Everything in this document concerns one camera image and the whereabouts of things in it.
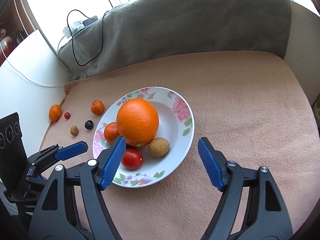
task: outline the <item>gray blanket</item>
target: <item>gray blanket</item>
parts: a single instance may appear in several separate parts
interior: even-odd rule
[[[80,67],[69,41],[59,57],[73,80],[178,54],[258,50],[284,58],[291,27],[290,0],[137,0],[104,18],[102,53]],[[101,49],[98,20],[74,37],[80,64]]]

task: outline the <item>plate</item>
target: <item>plate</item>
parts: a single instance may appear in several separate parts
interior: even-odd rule
[[[103,132],[108,123],[115,122],[121,105],[132,98],[149,101],[158,111],[159,129],[156,137],[169,141],[169,152],[160,158],[149,155],[148,146],[138,148],[143,155],[143,165],[129,171],[120,164],[113,183],[121,187],[145,187],[161,181],[171,174],[186,157],[195,131],[189,104],[177,92],[163,87],[146,87],[135,90],[116,101],[102,116],[93,138],[93,157],[110,147]]]

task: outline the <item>orange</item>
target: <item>orange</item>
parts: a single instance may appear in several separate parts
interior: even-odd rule
[[[119,135],[116,122],[111,122],[104,128],[103,135],[108,143],[113,143]]]
[[[126,101],[117,114],[117,128],[127,144],[134,147],[148,145],[156,136],[159,116],[155,107],[142,98]]]
[[[57,122],[62,116],[62,109],[59,105],[51,106],[49,110],[49,118],[52,122]]]
[[[102,114],[104,112],[104,104],[99,100],[95,100],[91,105],[91,112],[96,115]]]

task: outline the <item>blue gripper pad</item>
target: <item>blue gripper pad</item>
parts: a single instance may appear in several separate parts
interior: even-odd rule
[[[219,191],[223,192],[229,182],[226,162],[222,152],[216,151],[206,137],[198,141],[198,153],[209,175],[211,183]]]
[[[84,141],[80,141],[58,150],[57,154],[55,155],[55,158],[56,160],[65,161],[82,153],[85,153],[87,152],[87,150],[87,143]]]
[[[112,184],[113,178],[115,177],[115,174],[118,170],[118,167],[124,155],[125,146],[126,146],[125,138],[121,137],[117,145],[114,147],[112,153],[110,154],[109,159],[106,161],[102,169],[102,179],[100,182],[100,186],[103,190],[105,190],[107,186],[110,186]]]

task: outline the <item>metal screw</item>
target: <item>metal screw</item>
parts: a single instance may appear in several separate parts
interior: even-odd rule
[[[57,165],[55,168],[54,168],[56,171],[61,171],[63,169],[63,166],[61,164]]]
[[[95,160],[95,159],[88,160],[88,165],[89,165],[89,166],[94,166],[94,165],[96,165],[96,164],[97,164],[97,160]]]
[[[261,167],[260,167],[260,171],[262,171],[262,172],[268,172],[269,169],[268,169],[266,166],[261,166]]]
[[[237,163],[236,163],[234,160],[231,160],[231,161],[228,161],[228,165],[229,165],[230,167],[234,167],[234,166],[237,165]]]

